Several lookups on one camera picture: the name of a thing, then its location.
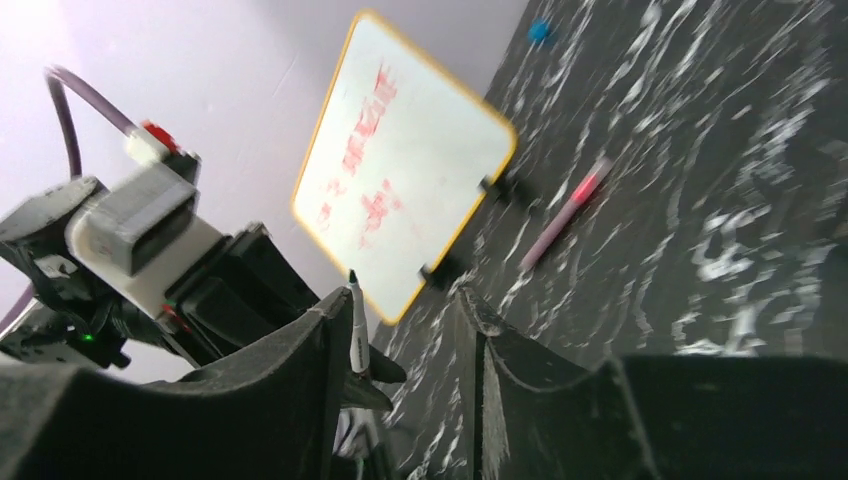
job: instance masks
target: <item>pink marker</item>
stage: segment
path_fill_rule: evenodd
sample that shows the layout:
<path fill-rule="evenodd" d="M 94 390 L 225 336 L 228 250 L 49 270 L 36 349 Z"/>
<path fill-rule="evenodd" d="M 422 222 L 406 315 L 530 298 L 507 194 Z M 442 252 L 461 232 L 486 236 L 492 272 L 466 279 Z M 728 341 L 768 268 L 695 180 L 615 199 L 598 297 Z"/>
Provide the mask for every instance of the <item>pink marker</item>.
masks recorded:
<path fill-rule="evenodd" d="M 592 196 L 598 185 L 606 178 L 610 169 L 612 169 L 612 162 L 606 158 L 601 157 L 595 163 L 592 170 L 589 171 L 586 177 L 583 178 L 583 181 L 580 182 L 580 185 L 577 186 L 577 190 L 571 194 L 571 198 L 565 202 L 565 205 L 563 205 L 556 217 L 551 220 L 551 223 L 539 235 L 536 243 L 527 251 L 527 255 L 521 259 L 521 263 L 519 264 L 521 270 L 530 270 L 536 265 L 536 262 L 542 258 L 542 255 L 545 254 L 551 244 L 554 243 L 554 240 L 562 233 L 568 222 L 574 217 L 574 213 L 586 203 L 586 200 Z"/>

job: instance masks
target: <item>black and white marbled surface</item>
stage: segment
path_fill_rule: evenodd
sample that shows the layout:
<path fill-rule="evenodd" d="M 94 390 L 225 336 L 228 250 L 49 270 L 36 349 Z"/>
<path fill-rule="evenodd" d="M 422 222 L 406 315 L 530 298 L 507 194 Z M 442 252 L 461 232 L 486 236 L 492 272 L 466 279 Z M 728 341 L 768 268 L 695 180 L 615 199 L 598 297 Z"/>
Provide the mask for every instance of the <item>black and white marbled surface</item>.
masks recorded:
<path fill-rule="evenodd" d="M 540 17 L 547 46 L 526 40 Z M 846 33 L 837 0 L 531 0 L 487 99 L 520 133 L 509 175 L 536 201 L 481 206 L 452 252 L 465 280 L 585 367 L 623 352 L 848 359 L 848 256 L 822 234 L 848 160 L 820 151 L 848 138 Z M 615 162 L 604 187 L 520 274 L 600 155 Z M 446 307 L 424 292 L 375 344 L 410 376 L 387 390 L 400 459 L 462 479 Z"/>

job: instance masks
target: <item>whiteboard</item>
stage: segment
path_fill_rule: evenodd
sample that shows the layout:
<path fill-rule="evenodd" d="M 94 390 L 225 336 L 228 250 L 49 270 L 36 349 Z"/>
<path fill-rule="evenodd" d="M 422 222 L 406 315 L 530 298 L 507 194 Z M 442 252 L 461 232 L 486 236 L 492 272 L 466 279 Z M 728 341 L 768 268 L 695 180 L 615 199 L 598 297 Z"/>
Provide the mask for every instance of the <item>whiteboard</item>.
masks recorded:
<path fill-rule="evenodd" d="M 372 11 L 353 21 L 292 197 L 396 324 L 515 152 L 509 122 Z"/>

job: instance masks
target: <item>blue object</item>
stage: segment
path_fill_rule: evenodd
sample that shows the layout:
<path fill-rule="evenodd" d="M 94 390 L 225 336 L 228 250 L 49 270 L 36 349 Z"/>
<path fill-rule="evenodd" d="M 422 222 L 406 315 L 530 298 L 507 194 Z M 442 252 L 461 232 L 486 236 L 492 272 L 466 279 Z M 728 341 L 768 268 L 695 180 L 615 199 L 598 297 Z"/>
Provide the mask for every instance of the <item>blue object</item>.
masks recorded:
<path fill-rule="evenodd" d="M 530 27 L 527 37 L 533 43 L 542 43 L 551 36 L 551 26 L 544 20 L 536 20 Z"/>

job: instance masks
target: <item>white wall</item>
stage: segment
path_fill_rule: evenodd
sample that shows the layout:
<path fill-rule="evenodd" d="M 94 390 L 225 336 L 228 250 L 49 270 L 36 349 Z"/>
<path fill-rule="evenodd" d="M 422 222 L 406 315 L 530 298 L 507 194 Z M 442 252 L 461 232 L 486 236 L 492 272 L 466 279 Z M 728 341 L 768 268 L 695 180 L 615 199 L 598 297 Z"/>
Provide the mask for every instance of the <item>white wall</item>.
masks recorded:
<path fill-rule="evenodd" d="M 199 213 L 223 231 L 262 220 L 319 295 L 343 282 L 295 224 L 289 197 L 354 14 L 373 7 L 485 92 L 526 0 L 0 0 L 0 211 L 67 175 L 41 78 L 63 64 L 204 159 Z M 121 138 L 73 102 L 84 170 L 107 185 L 131 171 Z M 0 310 L 25 285 L 0 265 Z M 134 346 L 126 376 L 185 367 Z"/>

